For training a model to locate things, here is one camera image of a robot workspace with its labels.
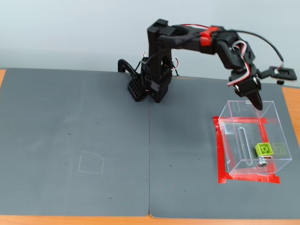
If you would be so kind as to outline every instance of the green lego brick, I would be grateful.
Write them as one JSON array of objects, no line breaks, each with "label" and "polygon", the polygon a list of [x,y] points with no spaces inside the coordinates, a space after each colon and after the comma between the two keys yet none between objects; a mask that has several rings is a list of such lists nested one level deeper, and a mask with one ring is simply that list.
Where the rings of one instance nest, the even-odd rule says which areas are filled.
[{"label": "green lego brick", "polygon": [[273,150],[270,143],[258,143],[255,146],[255,150],[258,156],[272,156]]}]

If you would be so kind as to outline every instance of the wooden table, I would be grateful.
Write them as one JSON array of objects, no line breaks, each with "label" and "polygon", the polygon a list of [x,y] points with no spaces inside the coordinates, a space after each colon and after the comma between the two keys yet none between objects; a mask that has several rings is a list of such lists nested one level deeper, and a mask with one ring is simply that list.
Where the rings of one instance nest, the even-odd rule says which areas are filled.
[{"label": "wooden table", "polygon": [[[5,70],[0,70],[0,86]],[[300,141],[300,89],[283,88],[292,124]],[[0,225],[298,225],[300,220],[156,219],[147,217],[0,216]]]}]

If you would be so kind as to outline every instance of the transparent acrylic box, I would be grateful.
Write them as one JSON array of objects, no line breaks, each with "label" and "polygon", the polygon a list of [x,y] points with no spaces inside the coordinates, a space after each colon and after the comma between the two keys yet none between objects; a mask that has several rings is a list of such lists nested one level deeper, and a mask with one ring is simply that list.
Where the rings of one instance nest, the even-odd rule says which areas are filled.
[{"label": "transparent acrylic box", "polygon": [[292,160],[274,102],[262,103],[259,111],[250,101],[228,101],[219,117],[230,174],[276,173]]}]

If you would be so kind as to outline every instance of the white cable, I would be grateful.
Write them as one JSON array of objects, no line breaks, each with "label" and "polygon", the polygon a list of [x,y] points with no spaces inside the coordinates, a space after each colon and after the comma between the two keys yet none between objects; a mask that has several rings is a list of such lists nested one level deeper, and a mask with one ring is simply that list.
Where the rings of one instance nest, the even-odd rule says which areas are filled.
[{"label": "white cable", "polygon": [[[232,45],[233,50],[234,50],[235,47],[237,47],[237,44],[243,44],[243,48],[242,48],[242,51],[240,53],[240,57],[243,59],[243,61],[245,61],[244,55],[245,55],[245,52],[246,52],[246,49],[247,49],[247,44],[244,41],[236,41]],[[247,77],[250,76],[250,68],[249,68],[249,65],[246,63],[246,61],[245,61],[245,66],[246,66],[247,73],[245,73],[240,78],[235,79],[234,81],[228,82],[227,86],[231,86],[231,85],[234,85],[238,82],[241,82],[241,81],[245,80]]]},{"label": "white cable", "polygon": [[184,26],[187,26],[187,27],[202,27],[204,29],[208,29],[208,27],[202,26],[202,25],[198,25],[198,24],[185,24]]},{"label": "white cable", "polygon": [[177,57],[173,57],[172,62],[173,62],[174,59],[176,59],[176,61],[177,61],[177,66],[175,68],[172,68],[171,70],[175,70],[179,67],[179,59]]},{"label": "white cable", "polygon": [[231,85],[234,85],[238,82],[241,82],[242,80],[245,80],[250,75],[249,66],[246,62],[245,62],[245,66],[246,66],[246,69],[247,69],[247,73],[244,74],[243,76],[241,76],[240,78],[235,79],[234,81],[231,81],[231,82],[227,83],[227,86],[231,86]]},{"label": "white cable", "polygon": [[281,67],[283,67],[284,62],[282,61],[277,70],[279,70]]},{"label": "white cable", "polygon": [[236,47],[237,44],[243,44],[243,49],[240,53],[240,56],[242,58],[244,58],[244,55],[245,55],[245,52],[246,52],[246,49],[247,49],[247,44],[244,42],[244,41],[236,41],[232,44],[232,49],[234,49]]}]

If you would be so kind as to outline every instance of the red tape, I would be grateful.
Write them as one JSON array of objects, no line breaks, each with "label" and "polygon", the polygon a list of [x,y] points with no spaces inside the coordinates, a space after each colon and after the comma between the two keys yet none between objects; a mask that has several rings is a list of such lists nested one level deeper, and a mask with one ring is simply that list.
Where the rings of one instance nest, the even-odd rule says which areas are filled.
[{"label": "red tape", "polygon": [[[218,171],[218,183],[225,184],[226,180],[247,180],[247,181],[256,181],[256,182],[267,182],[267,183],[274,183],[280,184],[280,177],[273,174],[229,174],[226,171],[226,164],[225,164],[225,150],[223,145],[223,137],[222,132],[219,125],[219,117],[215,116],[213,118],[215,128],[216,128],[216,135],[217,135],[217,171]],[[264,127],[264,123],[266,123],[266,119],[252,119],[252,118],[235,118],[241,123],[256,123],[259,124],[260,132],[262,135],[262,139],[264,142],[269,142],[267,137],[267,132]],[[270,170],[274,171],[275,165],[270,165]]]}]

